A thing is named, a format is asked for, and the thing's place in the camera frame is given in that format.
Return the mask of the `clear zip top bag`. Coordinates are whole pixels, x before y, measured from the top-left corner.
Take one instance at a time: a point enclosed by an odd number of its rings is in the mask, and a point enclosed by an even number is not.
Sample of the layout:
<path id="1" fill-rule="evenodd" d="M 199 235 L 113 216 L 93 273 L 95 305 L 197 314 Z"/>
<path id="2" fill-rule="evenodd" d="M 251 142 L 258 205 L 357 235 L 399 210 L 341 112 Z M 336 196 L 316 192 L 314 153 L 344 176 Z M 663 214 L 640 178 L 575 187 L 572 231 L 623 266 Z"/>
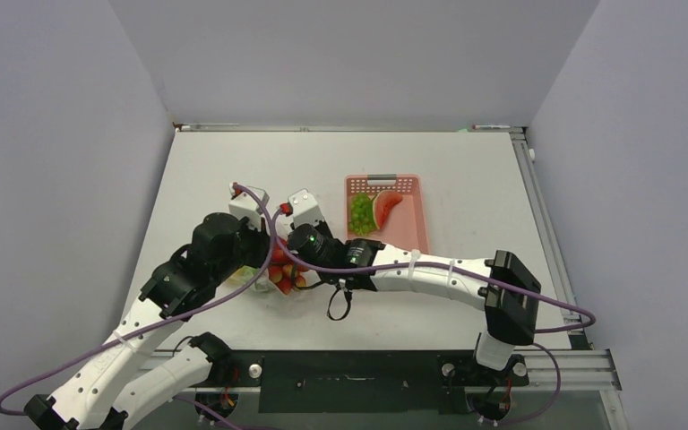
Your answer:
<path id="1" fill-rule="evenodd" d="M 258 277 L 257 280 L 254 282 L 254 284 L 250 285 L 249 289 L 251 291 L 260 292 L 260 293 L 271 292 L 271 291 L 279 292 L 279 290 L 268 279 L 268 276 L 267 276 L 268 267 L 264 271 L 260 271 L 260 273 L 262 274 L 262 277 L 261 278 Z M 307 268 L 307 269 L 308 269 L 308 271 L 305 273 L 305 277 L 307 279 L 307 283 L 309 284 L 309 287 L 306 289 L 309 289 L 310 287 L 312 287 L 312 283 L 308 280 L 308 277 L 310 275 L 310 273 L 309 273 L 310 269 L 309 268 Z M 230 281 L 228 281 L 228 284 L 231 286 L 234 286 L 234 287 L 240 287 L 241 286 L 241 285 L 237 285 L 237 284 L 230 282 Z"/>

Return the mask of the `red strawberries pile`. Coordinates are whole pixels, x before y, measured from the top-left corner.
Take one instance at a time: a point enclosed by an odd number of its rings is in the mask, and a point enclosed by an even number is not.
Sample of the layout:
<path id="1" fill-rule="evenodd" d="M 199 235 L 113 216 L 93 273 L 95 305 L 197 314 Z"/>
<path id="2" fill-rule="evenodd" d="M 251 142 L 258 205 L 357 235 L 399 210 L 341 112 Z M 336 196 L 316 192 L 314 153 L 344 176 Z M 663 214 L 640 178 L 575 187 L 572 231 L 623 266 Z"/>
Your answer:
<path id="1" fill-rule="evenodd" d="M 292 262 L 288 256 L 276 244 L 273 248 L 271 264 L 267 269 L 269 281 L 284 296 L 289 296 L 293 291 L 309 287 L 305 273 L 308 269 Z"/>

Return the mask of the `pink plastic basket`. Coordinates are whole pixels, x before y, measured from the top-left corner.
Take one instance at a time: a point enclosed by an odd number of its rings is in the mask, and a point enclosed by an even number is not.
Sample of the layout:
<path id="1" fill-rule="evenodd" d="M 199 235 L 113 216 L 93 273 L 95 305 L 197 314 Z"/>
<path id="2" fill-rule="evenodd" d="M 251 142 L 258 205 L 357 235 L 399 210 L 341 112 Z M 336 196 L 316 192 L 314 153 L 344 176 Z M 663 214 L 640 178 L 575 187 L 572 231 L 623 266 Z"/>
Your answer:
<path id="1" fill-rule="evenodd" d="M 403 201 L 396 205 L 383 229 L 359 236 L 348 230 L 348 238 L 363 237 L 382 241 L 399 248 L 417 249 L 423 254 L 430 251 L 426 229 L 423 195 L 420 179 L 412 174 L 369 174 L 351 175 L 345 179 L 346 221 L 348 229 L 349 203 L 355 194 L 365 193 L 374 198 L 382 190 L 391 189 L 403 195 Z"/>

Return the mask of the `yellow bell pepper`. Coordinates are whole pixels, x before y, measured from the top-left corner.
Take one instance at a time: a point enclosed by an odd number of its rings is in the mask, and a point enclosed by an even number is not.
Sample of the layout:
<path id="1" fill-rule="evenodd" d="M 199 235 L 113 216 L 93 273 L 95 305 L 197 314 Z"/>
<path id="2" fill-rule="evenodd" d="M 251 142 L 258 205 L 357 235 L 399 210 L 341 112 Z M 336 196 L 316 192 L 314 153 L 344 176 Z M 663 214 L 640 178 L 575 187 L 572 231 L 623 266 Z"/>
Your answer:
<path id="1" fill-rule="evenodd" d="M 244 285 L 246 283 L 249 283 L 249 285 L 254 284 L 253 281 L 251 281 L 256 275 L 258 275 L 260 278 L 262 277 L 262 274 L 258 269 L 252 268 L 250 266 L 243 266 L 239 268 L 236 272 L 234 272 L 228 280 L 230 282 L 233 282 L 237 285 Z"/>

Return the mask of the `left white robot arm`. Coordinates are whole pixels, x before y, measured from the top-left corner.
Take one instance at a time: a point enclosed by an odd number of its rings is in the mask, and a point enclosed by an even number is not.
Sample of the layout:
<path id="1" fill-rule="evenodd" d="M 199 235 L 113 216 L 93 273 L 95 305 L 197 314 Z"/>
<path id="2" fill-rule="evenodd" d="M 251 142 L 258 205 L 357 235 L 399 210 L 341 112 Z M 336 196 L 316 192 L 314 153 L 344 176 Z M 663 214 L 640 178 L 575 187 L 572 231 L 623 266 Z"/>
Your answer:
<path id="1" fill-rule="evenodd" d="M 214 299 L 220 284 L 249 266 L 264 271 L 277 239 L 275 220 L 228 213 L 205 217 L 143 285 L 128 314 L 82 367 L 49 394 L 36 394 L 24 413 L 39 429 L 130 429 L 159 405 L 197 383 L 224 383 L 229 346 L 205 332 L 184 352 L 143 376 L 157 347 Z"/>

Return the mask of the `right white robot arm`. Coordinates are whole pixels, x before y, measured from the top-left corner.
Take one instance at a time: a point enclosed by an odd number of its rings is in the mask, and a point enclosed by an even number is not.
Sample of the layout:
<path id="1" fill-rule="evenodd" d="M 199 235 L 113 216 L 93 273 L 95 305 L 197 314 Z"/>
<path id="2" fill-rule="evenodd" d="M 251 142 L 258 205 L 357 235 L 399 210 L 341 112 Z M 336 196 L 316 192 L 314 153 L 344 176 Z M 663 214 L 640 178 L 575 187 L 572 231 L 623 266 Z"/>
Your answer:
<path id="1" fill-rule="evenodd" d="M 532 344 L 541 284 L 516 254 L 498 250 L 489 259 L 450 259 L 358 238 L 341 242 L 309 224 L 295 228 L 288 250 L 321 280 L 344 291 L 410 292 L 469 305 L 485 316 L 470 359 L 472 375 L 493 383 L 513 350 Z"/>

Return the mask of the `green grapes bunch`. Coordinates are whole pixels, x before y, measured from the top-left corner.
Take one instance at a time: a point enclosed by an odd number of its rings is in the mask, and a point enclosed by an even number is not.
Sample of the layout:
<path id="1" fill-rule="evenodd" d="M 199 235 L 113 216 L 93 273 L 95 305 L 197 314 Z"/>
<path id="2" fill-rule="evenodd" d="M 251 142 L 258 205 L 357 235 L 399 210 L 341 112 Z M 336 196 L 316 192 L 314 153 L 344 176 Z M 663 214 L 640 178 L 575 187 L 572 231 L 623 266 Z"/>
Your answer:
<path id="1" fill-rule="evenodd" d="M 376 231 L 373 198 L 369 194 L 355 194 L 348 209 L 348 230 L 350 232 L 365 237 Z"/>

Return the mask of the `watermelon slice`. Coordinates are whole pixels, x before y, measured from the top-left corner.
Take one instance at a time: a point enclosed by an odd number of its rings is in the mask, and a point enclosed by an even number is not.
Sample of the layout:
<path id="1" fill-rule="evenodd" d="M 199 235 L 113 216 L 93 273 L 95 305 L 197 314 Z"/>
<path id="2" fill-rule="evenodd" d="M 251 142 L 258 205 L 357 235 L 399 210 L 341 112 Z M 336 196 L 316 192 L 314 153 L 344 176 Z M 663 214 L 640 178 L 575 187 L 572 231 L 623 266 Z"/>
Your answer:
<path id="1" fill-rule="evenodd" d="M 385 226 L 391 210 L 403 201 L 403 195 L 387 189 L 379 192 L 372 200 L 373 222 L 378 230 Z"/>

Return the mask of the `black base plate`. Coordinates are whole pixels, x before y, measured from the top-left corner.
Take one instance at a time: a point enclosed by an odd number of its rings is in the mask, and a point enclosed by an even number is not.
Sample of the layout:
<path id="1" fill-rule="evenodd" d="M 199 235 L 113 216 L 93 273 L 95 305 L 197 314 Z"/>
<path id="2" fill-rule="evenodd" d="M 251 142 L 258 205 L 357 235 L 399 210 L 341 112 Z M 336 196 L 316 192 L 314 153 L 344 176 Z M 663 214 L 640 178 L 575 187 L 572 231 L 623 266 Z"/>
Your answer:
<path id="1" fill-rule="evenodd" d="M 513 355 L 495 371 L 470 350 L 235 350 L 195 386 L 196 401 L 223 416 L 256 394 L 260 413 L 467 414 L 488 402 L 507 409 L 510 388 L 529 385 Z"/>

